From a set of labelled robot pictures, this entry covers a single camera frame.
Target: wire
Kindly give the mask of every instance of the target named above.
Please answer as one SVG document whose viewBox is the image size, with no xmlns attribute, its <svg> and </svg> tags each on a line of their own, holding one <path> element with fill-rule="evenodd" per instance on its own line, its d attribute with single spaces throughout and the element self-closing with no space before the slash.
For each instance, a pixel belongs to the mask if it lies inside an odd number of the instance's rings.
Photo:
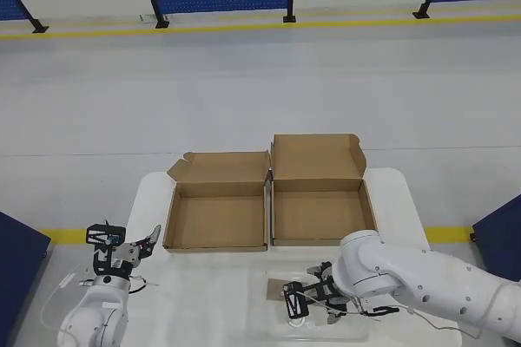
<svg viewBox="0 0 521 347">
<path fill-rule="evenodd" d="M 419 318 L 423 318 L 432 328 L 436 329 L 437 331 L 459 331 L 462 334 L 466 334 L 466 336 L 473 338 L 475 340 L 478 340 L 480 336 L 483 333 L 483 328 L 480 328 L 477 335 L 472 335 L 470 332 L 464 331 L 459 328 L 454 328 L 452 326 L 436 326 L 433 322 L 431 322 L 427 317 L 423 316 L 422 314 L 418 313 L 417 311 L 410 309 L 407 306 L 403 306 L 402 304 L 389 304 L 389 307 L 399 307 L 401 309 L 404 309 L 409 314 L 414 314 L 415 316 Z"/>
<path fill-rule="evenodd" d="M 63 330 L 61 328 L 55 328 L 51 325 L 48 325 L 44 322 L 44 319 L 43 319 L 43 314 L 44 314 L 44 309 L 46 308 L 46 306 L 49 304 L 49 301 L 52 299 L 52 297 L 54 296 L 54 294 L 56 294 L 56 292 L 58 291 L 58 289 L 60 289 L 60 287 L 63 285 L 63 282 L 66 281 L 68 279 L 69 276 L 71 276 L 72 273 L 74 273 L 76 270 L 78 270 L 82 265 L 84 265 L 85 263 L 87 263 L 91 258 L 93 258 L 95 256 L 95 254 L 98 253 L 98 251 L 100 251 L 99 249 L 97 249 L 96 251 L 93 252 L 93 254 L 90 255 L 90 257 L 86 258 L 84 261 L 82 261 L 81 263 L 77 264 L 76 267 L 74 267 L 73 269 L 71 269 L 70 272 L 68 272 L 68 274 L 66 275 L 66 277 L 63 278 L 62 281 L 60 281 L 60 283 L 56 286 L 56 288 L 54 289 L 54 291 L 51 292 L 51 294 L 49 295 L 49 297 L 46 299 L 46 301 L 44 302 L 43 304 L 43 307 L 41 308 L 41 314 L 40 314 L 40 320 L 41 320 L 41 325 L 43 327 L 45 327 L 46 329 L 50 330 L 50 331 L 57 331 L 57 332 L 63 332 L 64 334 L 67 334 L 67 335 L 70 335 L 74 341 L 76 342 L 76 345 L 78 345 L 78 342 L 77 342 L 77 338 L 72 334 L 70 333 L 69 331 L 66 331 L 66 330 Z"/>
<path fill-rule="evenodd" d="M 481 321 L 485 321 L 487 318 L 488 318 L 488 314 L 490 313 L 490 310 L 491 310 L 491 307 L 492 305 L 494 304 L 494 302 L 496 301 L 496 297 L 498 296 L 498 293 L 500 291 L 500 289 L 504 286 L 504 285 L 507 285 L 507 283 L 503 283 L 501 284 L 497 289 L 496 291 L 494 292 L 494 295 L 492 296 L 492 300 L 491 302 L 488 304 L 488 308 L 486 309 L 486 312 L 484 314 L 484 316 L 481 318 Z M 360 314 L 360 312 L 350 312 L 350 311 L 342 311 L 342 310 L 337 310 L 337 309 L 334 309 L 330 306 L 327 306 L 326 304 L 323 304 L 321 303 L 319 300 L 315 299 L 315 298 L 312 298 L 311 296 L 303 293 L 303 292 L 300 292 L 300 291 L 297 291 L 297 294 L 300 294 L 302 296 L 304 296 L 305 298 L 310 298 L 311 300 L 313 300 L 316 304 L 322 306 L 322 307 L 326 307 L 328 310 L 332 310 L 332 311 L 336 311 L 336 312 L 341 312 L 341 313 L 346 313 L 346 314 Z M 415 316 L 419 317 L 419 318 L 423 318 L 432 328 L 436 329 L 437 331 L 459 331 L 460 333 L 462 334 L 466 334 L 468 337 L 470 338 L 473 338 L 475 340 L 479 339 L 482 334 L 483 334 L 483 328 L 479 328 L 479 331 L 478 331 L 478 334 L 477 335 L 472 335 L 470 332 L 467 332 L 467 331 L 464 331 L 462 329 L 459 329 L 459 328 L 454 328 L 452 326 L 437 326 L 435 325 L 433 322 L 431 322 L 430 320 L 428 320 L 428 318 L 426 318 L 425 316 L 423 316 L 422 314 L 416 312 L 415 310 L 412 310 L 410 308 L 408 308 L 407 306 L 403 306 L 402 304 L 389 304 L 387 305 L 388 307 L 399 307 L 399 308 L 402 308 L 404 310 L 407 311 L 407 313 L 409 314 L 414 314 Z"/>
<path fill-rule="evenodd" d="M 138 289 L 135 289 L 134 291 L 129 291 L 129 294 L 135 294 L 139 291 L 142 291 L 147 286 L 147 280 L 145 278 L 135 278 L 135 279 L 140 279 L 142 281 L 142 286 L 140 286 Z"/>
</svg>

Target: open cardboard box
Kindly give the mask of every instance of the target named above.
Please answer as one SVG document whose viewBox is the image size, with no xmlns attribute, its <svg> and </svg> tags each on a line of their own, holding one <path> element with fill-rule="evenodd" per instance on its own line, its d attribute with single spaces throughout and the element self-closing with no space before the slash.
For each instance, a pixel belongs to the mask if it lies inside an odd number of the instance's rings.
<svg viewBox="0 0 521 347">
<path fill-rule="evenodd" d="M 185 153 L 168 174 L 177 183 L 163 246 L 169 252 L 267 249 L 266 152 Z"/>
<path fill-rule="evenodd" d="M 338 246 L 375 229 L 354 134 L 276 135 L 271 160 L 274 246 Z"/>
</svg>

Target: box flap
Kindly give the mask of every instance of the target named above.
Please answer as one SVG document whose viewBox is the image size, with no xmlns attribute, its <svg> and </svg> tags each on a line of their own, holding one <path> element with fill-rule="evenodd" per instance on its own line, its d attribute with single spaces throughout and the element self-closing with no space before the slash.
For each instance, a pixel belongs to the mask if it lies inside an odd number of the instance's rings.
<svg viewBox="0 0 521 347">
<path fill-rule="evenodd" d="M 275 180 L 360 179 L 366 158 L 354 134 L 275 135 Z"/>
<path fill-rule="evenodd" d="M 269 168 L 268 151 L 188 152 L 168 170 L 168 175 L 178 183 L 263 182 Z"/>
</svg>

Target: white table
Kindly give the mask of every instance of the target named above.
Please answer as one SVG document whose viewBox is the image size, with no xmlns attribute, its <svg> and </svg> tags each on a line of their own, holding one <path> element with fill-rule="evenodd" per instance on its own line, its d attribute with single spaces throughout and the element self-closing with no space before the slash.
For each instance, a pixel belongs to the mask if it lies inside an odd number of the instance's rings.
<svg viewBox="0 0 521 347">
<path fill-rule="evenodd" d="M 365 173 L 379 233 L 386 242 L 428 249 L 425 232 L 403 175 L 391 168 Z M 166 173 L 143 178 L 127 226 L 126 241 L 166 225 L 174 182 Z M 338 247 L 270 247 L 267 252 L 172 254 L 157 245 L 134 271 L 160 286 L 129 298 L 129 325 L 122 346 L 322 345 L 315 342 L 252 341 L 247 335 L 247 274 L 255 261 L 335 260 Z M 396 304 L 390 296 L 379 304 Z M 452 321 L 427 316 L 438 326 Z M 405 311 L 368 321 L 368 346 L 460 346 L 456 331 L 436 331 Z"/>
</svg>

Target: metal post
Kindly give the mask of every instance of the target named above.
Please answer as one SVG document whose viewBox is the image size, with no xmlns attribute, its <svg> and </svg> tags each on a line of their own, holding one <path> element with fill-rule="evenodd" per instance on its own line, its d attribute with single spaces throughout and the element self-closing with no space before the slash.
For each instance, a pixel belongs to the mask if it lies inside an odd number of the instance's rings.
<svg viewBox="0 0 521 347">
<path fill-rule="evenodd" d="M 155 11 L 156 16 L 156 28 L 164 29 L 170 25 L 170 22 L 164 19 L 164 16 L 160 12 L 160 7 L 158 7 L 157 0 L 150 0 L 150 3 L 153 5 L 153 10 Z"/>
<path fill-rule="evenodd" d="M 41 21 L 38 19 L 33 18 L 33 16 L 29 13 L 29 10 L 25 7 L 23 2 L 21 0 L 16 0 L 17 6 L 21 9 L 21 11 L 24 13 L 27 18 L 29 18 L 29 21 L 33 26 L 35 27 L 35 30 L 33 30 L 33 34 L 42 34 L 46 30 L 48 30 L 48 26 L 43 26 L 41 24 Z"/>
<path fill-rule="evenodd" d="M 430 16 L 428 16 L 428 8 L 430 7 L 431 3 L 432 3 L 432 0 L 425 0 L 425 2 L 420 5 L 419 11 L 413 12 L 413 15 L 415 16 L 415 18 L 417 18 L 417 19 L 430 18 Z"/>
<path fill-rule="evenodd" d="M 293 15 L 293 0 L 287 0 L 287 14 L 284 16 L 284 23 L 295 23 Z"/>
</svg>

